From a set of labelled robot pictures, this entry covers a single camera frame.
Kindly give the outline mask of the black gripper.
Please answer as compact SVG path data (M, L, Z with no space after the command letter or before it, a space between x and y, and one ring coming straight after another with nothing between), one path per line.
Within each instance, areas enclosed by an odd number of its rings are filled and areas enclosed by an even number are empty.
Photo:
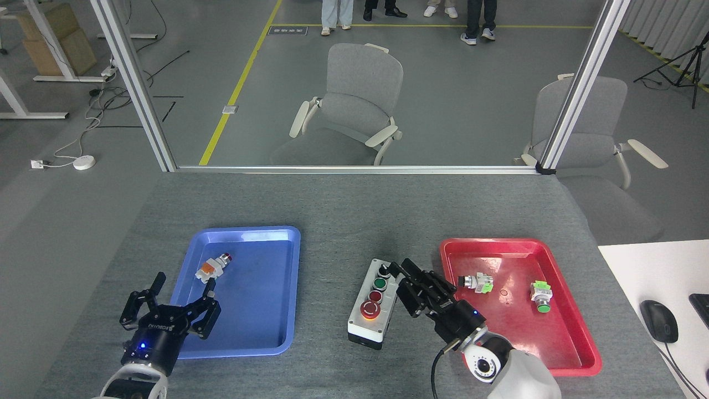
M122 363L143 364L170 375L187 334L197 334L200 339L207 339L218 320L221 307L214 298L216 278L208 278L202 297L184 307L185 316L168 315L156 319L149 314L143 316L138 323L137 316L144 303L147 303L150 311L157 308L156 298L165 280L166 275L160 271L149 288L132 291L119 323L127 331L137 329L127 344Z
M390 263L393 277L403 276L397 296L413 318L433 313L434 330L447 343L464 341L486 323L486 318L468 301L455 301L456 287L434 271L420 269L405 258L401 264Z

